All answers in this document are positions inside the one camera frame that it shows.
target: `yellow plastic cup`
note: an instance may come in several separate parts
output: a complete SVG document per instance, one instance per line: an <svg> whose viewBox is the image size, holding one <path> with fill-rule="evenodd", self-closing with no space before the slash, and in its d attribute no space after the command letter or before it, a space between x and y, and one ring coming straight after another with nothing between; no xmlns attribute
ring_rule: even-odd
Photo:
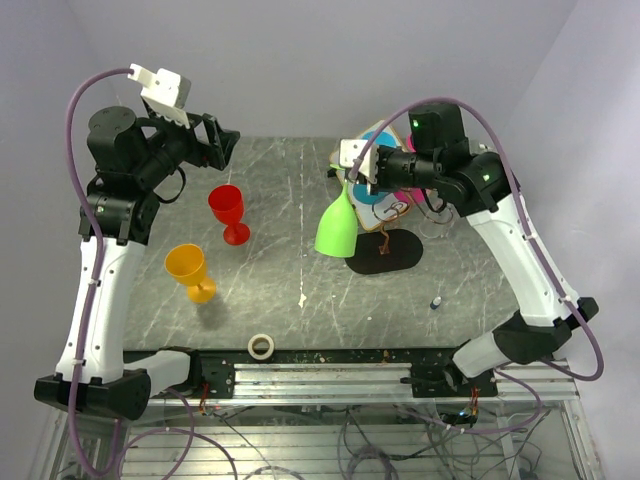
<svg viewBox="0 0 640 480"><path fill-rule="evenodd" d="M165 258L164 268L176 282L187 287L192 302L206 303L216 294L216 283L207 277L204 252L197 245L178 245Z"/></svg>

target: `gray wall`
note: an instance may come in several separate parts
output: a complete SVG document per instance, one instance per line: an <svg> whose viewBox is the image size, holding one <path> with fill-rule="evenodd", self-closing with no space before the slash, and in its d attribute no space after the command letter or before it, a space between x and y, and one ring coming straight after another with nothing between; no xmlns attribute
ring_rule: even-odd
<svg viewBox="0 0 640 480"><path fill-rule="evenodd" d="M193 81L188 106L223 126L339 137L439 94L504 125L575 0L70 5L102 65L180 72ZM125 103L139 103L135 89L116 90Z"/></svg>
<svg viewBox="0 0 640 480"><path fill-rule="evenodd" d="M605 376L579 385L608 478L638 478L640 4L578 3L503 135L560 269L598 299ZM564 353L594 369L576 333Z"/></svg>
<svg viewBox="0 0 640 480"><path fill-rule="evenodd" d="M64 165L62 120L76 85L98 67L68 7L56 2L3 4L0 44L0 477L19 480L48 411L33 400L34 381L53 373L78 288L78 201ZM114 100L102 84L79 106L84 179L88 114Z"/></svg>

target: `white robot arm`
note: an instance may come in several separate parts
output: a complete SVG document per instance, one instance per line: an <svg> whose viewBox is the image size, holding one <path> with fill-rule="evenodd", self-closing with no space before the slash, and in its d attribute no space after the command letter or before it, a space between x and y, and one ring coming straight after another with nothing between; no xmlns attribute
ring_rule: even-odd
<svg viewBox="0 0 640 480"><path fill-rule="evenodd" d="M150 396L172 386L198 388L202 377L198 352L186 348L161 349L131 364L123 361L129 297L153 220L160 204L172 203L182 193L181 189L176 197L165 200L154 190L176 171L184 188L183 161L223 170L240 134L223 130L208 114L182 110L191 84L180 75L164 69L154 74L131 65L129 78L142 84L149 117L138 118L132 110L115 106L100 110L89 121L87 145L96 162L96 177L87 186L86 199L104 237L104 259L96 282L91 270L97 238L81 209L82 273L71 330L54 374L36 381L34 395L66 409L74 369L82 362L76 408L97 416L135 420ZM204 126L206 139L196 137L198 125ZM155 128L155 133L147 138L142 127ZM95 297L78 360L76 343L90 284L95 286Z"/></svg>
<svg viewBox="0 0 640 480"><path fill-rule="evenodd" d="M451 103L421 104L408 113L416 152L372 145L361 157L367 141L343 140L340 166L351 178L355 172L350 170L358 165L357 180L367 185L369 193L437 190L486 242L520 307L503 324L456 349L446 372L449 383L455 386L508 362L527 364L548 358L578 328L573 311L588 321L598 312L597 303L590 297L580 298L558 272L519 189L512 191L500 157L488 150L472 151L460 108ZM521 201L523 215L514 195ZM521 218L526 219L526 228ZM548 265L541 263L536 247ZM558 279L560 287L550 276Z"/></svg>

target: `red plastic cup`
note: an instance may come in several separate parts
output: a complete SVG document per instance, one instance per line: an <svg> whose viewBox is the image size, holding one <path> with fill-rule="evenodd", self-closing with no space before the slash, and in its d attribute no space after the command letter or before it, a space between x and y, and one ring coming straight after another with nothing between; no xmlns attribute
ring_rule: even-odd
<svg viewBox="0 0 640 480"><path fill-rule="evenodd" d="M227 225L224 241L229 245L242 245L251 236L251 231L241 223L244 215L242 192L234 185L221 185L209 194L209 207L221 223Z"/></svg>

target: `wire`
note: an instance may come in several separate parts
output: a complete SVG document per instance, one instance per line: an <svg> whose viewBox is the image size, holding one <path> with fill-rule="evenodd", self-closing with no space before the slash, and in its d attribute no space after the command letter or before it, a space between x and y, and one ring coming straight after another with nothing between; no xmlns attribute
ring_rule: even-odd
<svg viewBox="0 0 640 480"><path fill-rule="evenodd" d="M253 477L254 475L260 475L262 472L265 472L267 470L271 470L271 471L274 471L274 472L276 472L276 471L277 472L283 472L283 473L286 473L287 475L291 475L292 477L297 478L298 480L305 480L305 478L302 475L300 475L298 472L294 472L293 470L289 470L288 468L284 468L284 467L279 467L277 465L257 468L256 470L251 472L249 475L244 477L243 480L247 480L247 479Z"/></svg>
<svg viewBox="0 0 640 480"><path fill-rule="evenodd" d="M227 427L229 427L231 430L233 430L234 433L236 433L240 438L242 438L245 442L247 442L247 445L249 445L251 448L253 448L258 453L258 455L260 456L262 461L267 464L266 467L260 467L257 470L254 470L253 472L251 472L249 475L244 477L244 480L247 480L248 478L251 478L254 475L259 475L263 471L267 471L267 470L271 470L271 472L273 473L273 478L275 480L278 480L278 476L276 475L276 471L287 473L287 474L291 475L292 477L297 478L298 480L305 480L304 477L302 475L300 475L298 472L295 472L293 470L289 470L288 468L280 467L278 465L271 465L269 460L267 460L267 458L262 454L260 449L258 447L256 447L253 443L251 443L249 441L249 439L247 437L245 437L240 431L238 431L236 428L234 428L233 425L231 425L227 421L227 419L225 419L224 417L221 417L219 415L216 415L215 413L213 414L213 416L218 418L219 420L222 420Z"/></svg>
<svg viewBox="0 0 640 480"><path fill-rule="evenodd" d="M187 414L189 415L189 430L185 430L183 428L175 428L175 427L158 427L158 428L154 428L154 429L148 430L148 431L146 431L144 433L141 433L140 435L137 435L136 437L134 437L133 440L131 440L129 443L127 443L127 445L125 445L125 447L122 449L122 451L118 454L118 462L117 462L118 463L118 470L117 470L118 478L122 477L122 469L124 467L124 458L125 458L125 455L127 453L127 450L129 450L131 447L133 447L141 439L143 439L145 437L148 437L150 435L157 435L159 433L179 433L179 434L182 434L182 435L187 435L187 444L185 445L184 450L182 451L182 455L180 455L178 460L176 460L175 465L171 468L171 470L169 470L169 472L167 472L167 474L164 477L162 477L162 480L167 480L168 478L170 478L176 472L176 470L178 470L178 468L180 468L180 465L182 465L182 462L184 462L184 459L186 458L187 453L189 453L189 449L191 448L191 443L193 442L194 438L199 438L201 440L209 442L214 447L216 447L218 450L220 450L224 454L224 456L227 457L227 460L231 464L231 469L233 470L233 476L234 476L235 480L238 480L238 471L236 470L235 463L234 463L233 458L231 457L231 455L229 455L229 452L222 445L220 445L218 442L216 442L215 440L213 440L213 439L211 439L209 437L206 437L206 436L204 436L204 435L202 435L200 433L196 433L195 432L195 418L193 416L193 412L191 411L191 408L189 407L189 402L187 402L187 399L184 398L184 396L182 396L180 393L176 392L175 390L173 390L171 388L168 388L166 391L171 393L175 397L178 397L178 399L182 402L182 404L187 409Z"/></svg>
<svg viewBox="0 0 640 480"><path fill-rule="evenodd" d="M533 462L524 455L520 455L520 458L529 464L529 473L533 473Z"/></svg>
<svg viewBox="0 0 640 480"><path fill-rule="evenodd" d="M367 435L362 430L362 427L360 427L360 424L358 423L356 418L351 413L348 413L348 418L351 418L351 420L353 421L353 425L358 429L358 432L360 433L360 435L362 436L364 441L367 442L367 445L369 445L370 447L375 447L375 445L373 445L371 443L371 441L369 440ZM342 441L343 441L344 446L347 449L347 451L351 455L355 455L355 453L351 450L351 448L349 448L349 445L347 444L347 429L346 428L342 432ZM428 445L428 446L423 447L423 448L421 448L419 450L416 450L415 452L410 453L408 455L401 455L401 454L387 454L387 455L389 456L389 458L391 460L393 460L395 462L402 462L402 461L405 461L405 460L411 460L413 458L426 458L426 455L421 455L421 454L424 453L424 452L427 452L429 450L432 450L434 447L438 447L440 445L444 445L447 441L449 441L449 439L445 437L445 438L440 440L440 443L437 443L437 444L432 443L431 445Z"/></svg>
<svg viewBox="0 0 640 480"><path fill-rule="evenodd" d="M498 463L496 463L493 467L491 467L489 470L487 470L486 472L484 472L482 474L482 476L480 476L480 478L478 478L478 480L482 480L482 478L484 478L487 473L489 473L492 470L495 470L496 468L498 468L500 465L502 465L503 463L507 462L508 460L511 459L517 459L518 455L520 455L522 453L522 450L524 450L525 445L528 443L529 438L531 438L531 435L533 435L533 432L535 432L536 428L538 428L538 426L549 416L549 414L551 413L551 410L547 410L536 422L536 424L531 428L531 430L529 430L529 432L527 432L527 435L524 437L523 443L520 446L520 448L518 449L518 451L516 453L514 453L513 455L509 456L509 457L505 457L502 460L500 460ZM517 460L514 460L513 465L511 465L511 469L509 470L509 476L507 478L511 478L511 475L513 474L513 469L515 468L516 464L517 464Z"/></svg>
<svg viewBox="0 0 640 480"><path fill-rule="evenodd" d="M559 299L564 303L564 305L568 308L569 312L571 312L573 317L577 320L578 324L584 330L584 333L587 336L589 343L591 343L593 352L596 357L596 371L591 375L583 375L583 374L572 372L571 370L561 367L559 365L556 365L555 363L550 361L543 360L543 362L548 366L550 366L551 368L554 368L559 372L562 372L565 375L568 375L569 377L575 378L577 380L595 381L599 379L604 373L604 356L602 354L600 345L598 344L598 340L596 339L595 334L591 330L591 327L589 327L589 325L587 324L587 320L584 318L580 310L578 310L578 308L573 304L573 302L577 301L577 299L572 299L567 295L566 290L562 286L562 281L558 278L558 275L556 274L554 268L551 266L551 263L549 262L546 255L542 251L542 247L538 241L537 234L533 235L533 230L529 225L529 219L527 218L527 215L525 213L524 202L520 195L520 188L518 186L515 175L513 173L513 170L507 158L507 154L504 148L502 147L502 143L500 143L500 140L498 139L498 136L496 135L495 131L493 130L493 128L491 128L491 125L489 125L489 122L487 122L484 119L484 117L480 115L480 112L478 112L472 106L451 97L431 97L424 100L419 100L410 105L407 105L406 107L401 108L400 110L393 113L384 122L382 122L378 126L378 128L373 132L373 134L369 137L369 139L367 140L367 143L364 145L362 149L362 152L360 152L360 155L358 155L358 157L356 158L353 164L353 167L349 171L349 175L348 175L349 178L351 179L351 181L355 181L358 175L358 171L360 170L360 166L364 161L365 155L367 154L371 146L374 144L374 142L376 141L380 133L382 133L385 128L387 128L391 123L393 123L393 121L396 120L400 115L407 113L409 110L418 106L428 105L433 103L450 103L453 105L457 105L458 107L466 110L471 115L473 115L475 119L480 123L480 125L482 125L482 127L489 134L489 137L491 138L493 145L498 151L498 155L500 157L503 170L507 177L507 182L509 183L509 188L513 196L513 201L516 206L516 211L518 213L520 224L522 225L522 229L524 231L525 239L529 241L531 248L535 253L538 261L540 262L543 270L549 277L549 280L553 284L553 287L556 289L556 292L558 292Z"/></svg>
<svg viewBox="0 0 640 480"><path fill-rule="evenodd" d="M475 464L480 463L480 445L478 445L478 437L476 437L475 435L471 437L471 440L473 441L473 445L476 447L476 457L478 460ZM451 453L453 453L453 442L451 442ZM469 474L471 475L471 478L473 478L473 466L475 465L474 463L471 463L471 465L469 465Z"/></svg>
<svg viewBox="0 0 640 480"><path fill-rule="evenodd" d="M394 216L392 216L392 217L389 217L389 218L380 218L378 216L378 214L376 213L375 206L379 202L384 200L385 198L387 198L387 197L378 197L371 204L371 213L373 214L374 217L376 217L376 220L382 222L382 224L395 222L400 217L402 217L402 216L406 215L407 213L409 213L409 210L411 210L411 205L408 205L405 202L402 202L402 201L398 200L398 201L393 202L391 205L389 205L389 207L386 210L384 210L382 212L382 213L387 213L387 212L389 212L389 210L395 210L396 214ZM400 209L404 208L405 206L407 207L406 210L403 210L401 212Z"/></svg>
<svg viewBox="0 0 640 480"><path fill-rule="evenodd" d="M384 453L381 449L372 445L369 442L369 440L366 438L366 436L365 436L365 440L368 443L366 447L361 448L357 452L352 452L351 449L349 449L346 442L346 431L347 431L347 425L349 423L349 418L355 420L353 416L350 414L349 410L347 409L347 414L345 415L342 428L338 433L338 440L336 443L336 456L338 458L338 468L340 469L340 474L342 475L342 478L344 480L351 480L351 478L353 477L353 474L355 473L355 469L357 468L358 464L362 460L376 459L376 460L379 460L385 468L385 480L390 480L392 476L395 477L396 480L398 480L398 472L389 461L390 456ZM344 439L345 447L347 448L347 451L351 454L351 460L349 461L349 466L347 467L346 473L344 471L344 467L342 466L342 455L340 454L341 438Z"/></svg>
<svg viewBox="0 0 640 480"><path fill-rule="evenodd" d="M503 439L503 438L505 438L505 437L508 437L508 436L509 436L509 435L511 435L512 433L513 433L513 432L503 433L502 435L500 435L500 436L499 436L498 438L496 438L495 440L494 440L494 439L491 439L491 438L489 438L489 437L487 437L487 436L485 436L485 435L473 435L471 438L480 437L480 438L482 438L483 440L487 441L487 442L488 442L488 445L485 445L484 447L479 448L479 449L476 451L476 454L475 454L473 457L471 457L471 458L472 458L472 463L473 463L474 465L475 465L475 464L477 464L478 462L474 462L474 461L473 461L473 459L475 459L475 458L479 458L479 455L480 455L482 452L484 452L485 450L488 450L489 448L491 448L491 447L493 447L493 446L496 446L496 445L497 445L497 443L498 443L500 440L502 440L502 439ZM460 463L462 463L462 464L465 464L465 465L469 465L469 464L470 464L470 463L463 462L463 461L458 460L458 459L455 459L455 460L456 460L456 461L458 461L458 462L460 462Z"/></svg>
<svg viewBox="0 0 640 480"><path fill-rule="evenodd" d="M449 205L447 202L445 202L443 200L442 204L438 208L433 208L433 204L431 203L431 200L429 200L429 193L427 192L427 189L426 188L421 188L420 191L422 192L422 196L424 197L424 203L427 204L427 207L433 213L440 214L440 213L444 212L444 209L447 208L447 206Z"/></svg>
<svg viewBox="0 0 640 480"><path fill-rule="evenodd" d="M272 407L272 408L278 413L284 413L295 419L305 420L307 424L311 423L313 425L325 425L325 423L322 421L322 417L316 417L313 415L312 412L307 412L307 413L294 412L287 409L287 407Z"/></svg>
<svg viewBox="0 0 640 480"><path fill-rule="evenodd" d="M531 465L530 472L533 473L536 471L536 468L538 468L538 464L540 463L540 459L542 458L542 449L533 442L525 442L525 443L529 443L529 445L531 445L533 448L538 450L538 456L536 457L536 461L533 465Z"/></svg>
<svg viewBox="0 0 640 480"><path fill-rule="evenodd" d="M222 420L227 427L229 427L231 430L233 430L233 432L235 434L237 434L240 438L242 438L245 442L247 442L247 445L249 445L251 448L253 448L258 453L258 455L260 456L262 461L269 466L269 469L273 473L273 478L275 478L276 480L278 479L278 477L275 474L275 470L273 469L273 466L271 465L269 460L267 460L266 457L262 454L262 452L260 451L260 449L258 447L253 445L253 443L251 443L247 437L245 437L241 432L239 432L236 428L234 428L226 419L216 415L215 413L213 414L213 416L216 417L219 420Z"/></svg>
<svg viewBox="0 0 640 480"><path fill-rule="evenodd" d="M202 396L200 397L200 404L198 405L198 411L201 415L209 415L207 413L207 397L209 396L209 384L205 383L202 386Z"/></svg>
<svg viewBox="0 0 640 480"><path fill-rule="evenodd" d="M448 209L448 211L449 211L449 219L446 222L438 222L438 221L434 220L433 218L431 218L429 215L427 215L427 212L425 212L424 209L420 206L420 202L418 202L418 200L416 200L416 197L413 196L412 189L404 190L404 192L407 194L407 197L409 198L409 201L413 205L415 205L418 210L420 210L420 213L422 213L422 216L424 218L426 218L427 220L429 220L431 223L435 223L436 225L448 225L449 223L451 223L453 221L453 219L455 217L455 214L453 213L453 210L451 208Z"/></svg>
<svg viewBox="0 0 640 480"><path fill-rule="evenodd" d="M431 443L431 445L434 445L435 442L433 441L433 435L431 434L431 429L428 426L427 426L427 437L429 437L429 443ZM442 444L442 449L446 452L446 449L445 449L445 446L444 446L444 442ZM453 479L455 479L456 476L451 471L451 467L449 466L449 462L446 461L446 459L444 458L444 455L442 453L440 453L440 450L438 450L438 448L436 446L433 446L433 451L438 456L438 459L440 460L440 463L442 463L444 468L446 468L447 471L451 474L451 477Z"/></svg>
<svg viewBox="0 0 640 480"><path fill-rule="evenodd" d="M542 399L540 398L540 395L538 395L538 392L536 392L532 387L530 387L528 384L526 384L525 382L523 382L522 380L512 377L511 375L504 373L500 370L496 370L495 373L497 375L500 375L501 377L506 378L507 380L511 380L514 383L517 383L518 385L520 385L521 387L527 389L529 392L531 392L531 394L533 395L535 401L536 401L536 410L533 413L533 415L531 415L529 418L527 418L526 420L523 420L522 422L518 423L517 425L513 425L513 426L509 426L509 427L503 427L503 428L494 428L494 429L465 429L465 428L459 428L456 426L452 426L448 423L443 422L441 419L436 419L436 418L432 418L426 415L422 415L414 410L408 409L408 410L401 410L399 409L399 411L401 411L402 413L405 413L407 415L411 415L414 416L416 418L420 418L424 421L427 421L429 423L434 423L436 425L440 425L441 427L445 427L447 430L454 430L460 433L465 433L465 434L469 434L469 435L494 435L497 433L508 433L508 432L513 432L515 430L518 430L522 427L526 427L527 425L529 425L530 423L534 422L541 414L542 414Z"/></svg>
<svg viewBox="0 0 640 480"><path fill-rule="evenodd" d="M82 205L82 209L93 228L93 232L96 237L96 256L93 262L93 269L91 270L91 282L87 288L87 295L84 299L84 305L82 306L82 313L80 315L80 325L78 328L78 339L76 340L76 353L74 357L75 365L73 366L73 373L71 375L71 386L69 389L69 402L68 402L68 421L69 421L69 438L71 439L71 444L74 447L76 452L76 456L78 457L78 462L84 469L86 473L88 473L92 477L101 478L106 476L109 471L113 468L116 461L116 441L118 436L120 435L120 420L116 420L113 440L111 445L111 456L107 462L107 466L104 470L100 471L93 467L84 451L82 450L82 443L80 441L80 436L78 434L78 424L76 420L76 406L78 403L78 385L80 384L80 379L82 376L82 365L84 362L84 349L87 343L87 334L89 328L89 317L91 316L91 309L93 307L93 300L96 295L96 289L98 286L98 282L100 281L100 271L102 270L102 264L104 262L104 237L102 235L102 230L100 228L100 224L96 219L91 206L89 205L89 201L87 200L86 195L84 194L84 190L82 185L80 184L80 178L78 177L78 171L76 169L76 164L73 158L73 142L71 138L71 131L73 127L73 115L76 111L76 106L78 105L78 101L82 94L93 84L99 82L108 77L113 77L115 75L125 75L132 74L133 70L130 68L117 68L114 70L108 70L106 72L100 73L98 75L94 75L93 77L85 80L73 93L71 96L71 100L69 101L69 105L67 106L67 112L65 114L65 143L66 143L66 165L67 171L69 172L69 178L71 179L71 184L73 185L73 189L76 192L78 200L80 200L80 204Z"/></svg>
<svg viewBox="0 0 640 480"><path fill-rule="evenodd" d="M248 411L248 410L252 410L252 409L254 409L254 408L256 408L256 407L253 407L253 406L251 406L251 407L244 407L242 410L238 410L236 413L234 413L233 415L229 415L228 417L224 417L224 415L220 415L220 414L218 414L218 415L219 415L221 418L225 418L227 421L229 421L229 420L231 420L232 418L235 418L235 417L237 417L238 415L240 415L240 414L242 414L242 413L244 413L244 412L246 412L246 411Z"/></svg>

